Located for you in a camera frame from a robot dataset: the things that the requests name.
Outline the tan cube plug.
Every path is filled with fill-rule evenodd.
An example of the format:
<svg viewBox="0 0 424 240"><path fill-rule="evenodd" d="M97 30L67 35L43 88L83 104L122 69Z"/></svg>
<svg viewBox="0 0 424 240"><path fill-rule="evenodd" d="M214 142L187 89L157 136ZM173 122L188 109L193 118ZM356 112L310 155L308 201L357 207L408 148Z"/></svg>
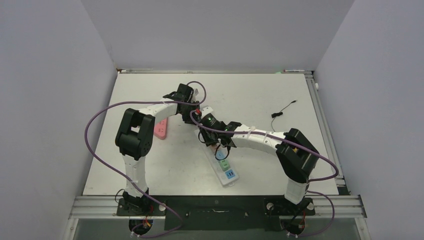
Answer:
<svg viewBox="0 0 424 240"><path fill-rule="evenodd" d="M212 152L215 152L219 147L220 147L220 144L213 144L209 146Z"/></svg>

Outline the pink triangular socket base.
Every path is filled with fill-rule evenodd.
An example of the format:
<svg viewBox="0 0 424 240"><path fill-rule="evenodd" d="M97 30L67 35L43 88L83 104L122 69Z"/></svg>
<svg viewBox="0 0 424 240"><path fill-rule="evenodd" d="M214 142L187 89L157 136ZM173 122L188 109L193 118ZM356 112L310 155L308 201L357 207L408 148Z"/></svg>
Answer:
<svg viewBox="0 0 424 240"><path fill-rule="evenodd" d="M153 135L160 140L165 140L167 137L167 129L168 129L168 118L165 118L162 121L155 124L153 129Z"/></svg>

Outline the white long power strip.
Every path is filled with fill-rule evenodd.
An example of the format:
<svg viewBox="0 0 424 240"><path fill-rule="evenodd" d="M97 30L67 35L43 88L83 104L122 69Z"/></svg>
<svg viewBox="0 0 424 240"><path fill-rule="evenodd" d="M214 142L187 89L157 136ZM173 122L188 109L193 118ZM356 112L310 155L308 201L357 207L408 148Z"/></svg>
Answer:
<svg viewBox="0 0 424 240"><path fill-rule="evenodd" d="M231 164L229 151L218 143L207 145L199 129L196 129L194 134L221 186L223 188L232 187L240 176Z"/></svg>

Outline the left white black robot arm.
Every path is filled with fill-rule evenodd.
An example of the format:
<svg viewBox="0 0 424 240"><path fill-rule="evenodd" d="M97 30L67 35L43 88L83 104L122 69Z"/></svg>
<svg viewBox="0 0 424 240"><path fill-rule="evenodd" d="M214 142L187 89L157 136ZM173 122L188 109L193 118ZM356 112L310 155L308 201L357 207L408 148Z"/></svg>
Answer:
<svg viewBox="0 0 424 240"><path fill-rule="evenodd" d="M136 215L145 214L152 204L152 200L146 196L149 191L146 183L146 156L152 148L155 125L178 114L186 123L190 123L190 111L198 109L200 104L198 100L176 102L163 99L140 109L125 110L115 145L123 156L125 174L130 178L126 181L123 200Z"/></svg>

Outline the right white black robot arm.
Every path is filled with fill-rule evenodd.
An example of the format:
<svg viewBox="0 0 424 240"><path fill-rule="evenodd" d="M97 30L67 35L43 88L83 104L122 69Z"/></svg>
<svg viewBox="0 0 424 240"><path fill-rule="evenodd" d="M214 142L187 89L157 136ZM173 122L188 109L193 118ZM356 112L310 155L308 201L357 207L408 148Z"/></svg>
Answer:
<svg viewBox="0 0 424 240"><path fill-rule="evenodd" d="M234 121L226 124L211 113L205 115L200 124L207 128L205 132L211 134L212 140L220 140L225 147L249 148L276 156L288 177L282 207L289 214L302 208L309 177L318 157L305 151L316 152L317 149L300 130L269 132Z"/></svg>

